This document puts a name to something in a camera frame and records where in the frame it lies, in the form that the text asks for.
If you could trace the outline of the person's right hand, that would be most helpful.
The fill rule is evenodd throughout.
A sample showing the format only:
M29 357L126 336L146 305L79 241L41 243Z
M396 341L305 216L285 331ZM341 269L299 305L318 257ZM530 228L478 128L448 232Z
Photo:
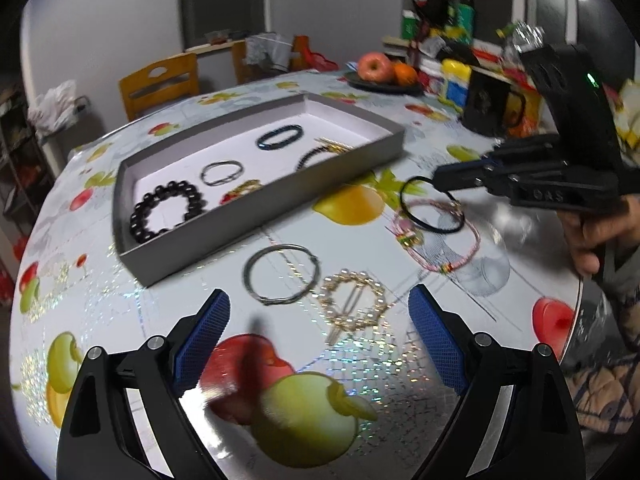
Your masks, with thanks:
M582 219L574 212L559 211L566 244L574 267L582 276L593 276L600 271L600 258L596 248L612 243L616 256L630 255L639 247L639 199L624 196L609 216Z

